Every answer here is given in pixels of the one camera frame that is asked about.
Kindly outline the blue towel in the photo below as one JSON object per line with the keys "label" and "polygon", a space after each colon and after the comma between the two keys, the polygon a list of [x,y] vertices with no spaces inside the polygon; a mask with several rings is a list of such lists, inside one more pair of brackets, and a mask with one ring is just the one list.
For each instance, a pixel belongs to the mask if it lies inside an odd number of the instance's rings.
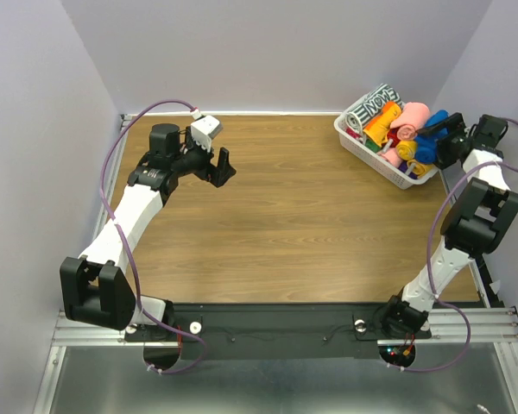
{"label": "blue towel", "polygon": [[[444,121],[448,116],[449,113],[446,110],[439,110],[426,121],[424,129]],[[415,142],[418,144],[414,158],[421,164],[432,164],[436,160],[436,142],[447,134],[447,129],[441,129],[431,135],[418,133],[414,138]]]}

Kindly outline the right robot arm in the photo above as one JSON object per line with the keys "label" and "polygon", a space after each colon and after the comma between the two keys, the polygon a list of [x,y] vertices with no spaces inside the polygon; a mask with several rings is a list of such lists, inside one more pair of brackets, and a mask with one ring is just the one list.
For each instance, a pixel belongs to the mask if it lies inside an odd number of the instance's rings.
{"label": "right robot arm", "polygon": [[509,129],[509,120],[480,116],[467,128],[454,113],[420,134],[436,144],[439,169],[459,162],[467,184],[440,221],[441,241],[428,248],[425,267],[399,294],[391,297],[380,315],[382,331],[393,337],[415,335],[426,327],[429,312],[439,295],[464,267],[478,256],[496,250],[518,214],[518,193],[506,184],[503,154],[498,144]]}

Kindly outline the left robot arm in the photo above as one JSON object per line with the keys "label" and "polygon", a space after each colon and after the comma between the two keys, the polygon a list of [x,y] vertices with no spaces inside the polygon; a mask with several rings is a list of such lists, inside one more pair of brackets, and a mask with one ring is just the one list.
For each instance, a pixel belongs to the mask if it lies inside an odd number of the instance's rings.
{"label": "left robot arm", "polygon": [[172,123],[152,127],[149,150],[129,174],[117,208],[92,243],[60,265],[68,319],[114,330],[145,324],[157,340],[173,334],[175,320],[166,313],[166,302],[144,297],[138,283],[129,283],[125,271],[135,268],[137,243],[181,178],[193,174],[221,187],[235,175],[229,151],[214,151],[212,146],[222,128],[213,116],[202,116],[185,129]]}

